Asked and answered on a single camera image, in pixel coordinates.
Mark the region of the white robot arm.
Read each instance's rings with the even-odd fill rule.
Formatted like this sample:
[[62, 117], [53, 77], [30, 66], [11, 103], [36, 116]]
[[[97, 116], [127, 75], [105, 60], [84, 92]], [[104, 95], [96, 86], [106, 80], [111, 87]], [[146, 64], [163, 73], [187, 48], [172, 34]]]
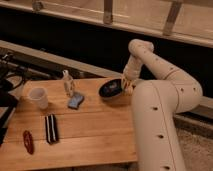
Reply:
[[132, 112], [140, 171], [186, 171], [173, 115], [194, 109], [200, 83], [154, 53], [148, 41], [133, 39], [122, 88], [133, 87]]

